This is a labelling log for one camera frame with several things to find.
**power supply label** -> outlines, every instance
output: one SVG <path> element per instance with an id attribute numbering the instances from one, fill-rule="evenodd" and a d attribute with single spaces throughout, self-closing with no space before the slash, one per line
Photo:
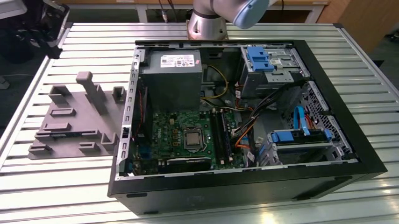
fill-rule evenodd
<path id="1" fill-rule="evenodd" d="M 194 67 L 194 55 L 163 55 L 162 68 Z"/>

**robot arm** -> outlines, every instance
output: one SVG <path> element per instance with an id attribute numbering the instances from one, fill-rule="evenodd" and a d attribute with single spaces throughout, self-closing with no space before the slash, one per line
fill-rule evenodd
<path id="1" fill-rule="evenodd" d="M 191 39 L 225 39 L 226 20 L 242 29 L 249 29 L 275 2 L 277 0 L 195 0 L 189 24 Z"/>

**connector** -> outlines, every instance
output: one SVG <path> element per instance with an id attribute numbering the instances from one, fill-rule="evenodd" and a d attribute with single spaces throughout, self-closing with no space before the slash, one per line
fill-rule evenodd
<path id="1" fill-rule="evenodd" d="M 162 17 L 163 17 L 165 22 L 167 23 L 169 22 L 169 15 L 165 11 L 162 11 Z"/>
<path id="2" fill-rule="evenodd" d="M 306 134 L 301 129 L 281 130 L 270 133 L 270 142 L 278 146 L 295 144 L 327 143 L 333 140 L 333 135 L 329 129 L 311 129 L 310 134 Z"/>

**green circuit board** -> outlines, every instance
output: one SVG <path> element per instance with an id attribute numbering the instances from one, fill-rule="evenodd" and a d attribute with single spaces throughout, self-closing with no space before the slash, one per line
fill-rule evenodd
<path id="1" fill-rule="evenodd" d="M 233 111 L 225 113 L 229 130 L 237 127 Z M 210 112 L 175 112 L 154 114 L 151 159 L 147 160 L 147 174 L 155 174 L 157 160 L 167 158 L 209 157 L 213 159 L 211 169 L 242 168 L 242 153 L 233 154 L 233 162 L 221 164 L 215 157 L 214 135 L 211 129 Z M 195 153 L 185 148 L 185 129 L 201 127 L 203 136 L 203 149 Z"/>

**blue plastic latch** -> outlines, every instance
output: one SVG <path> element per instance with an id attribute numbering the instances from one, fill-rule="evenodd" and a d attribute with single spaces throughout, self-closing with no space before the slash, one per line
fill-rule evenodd
<path id="1" fill-rule="evenodd" d="M 291 132 L 277 132 L 281 141 L 294 141 Z"/>
<path id="2" fill-rule="evenodd" d="M 331 135 L 331 132 L 329 129 L 325 129 L 325 134 L 326 134 L 327 140 L 330 141 L 333 139 L 333 135 Z"/>
<path id="3" fill-rule="evenodd" d="M 273 134 L 271 134 L 271 137 L 273 137 L 273 141 L 274 141 L 274 142 L 278 142 L 278 141 L 279 141 L 279 136 L 277 135 L 277 133 L 273 133 Z"/>
<path id="4" fill-rule="evenodd" d="M 263 47 L 249 47 L 249 59 L 253 63 L 254 71 L 274 71 L 275 67 L 269 60 L 269 54 L 266 53 Z"/>

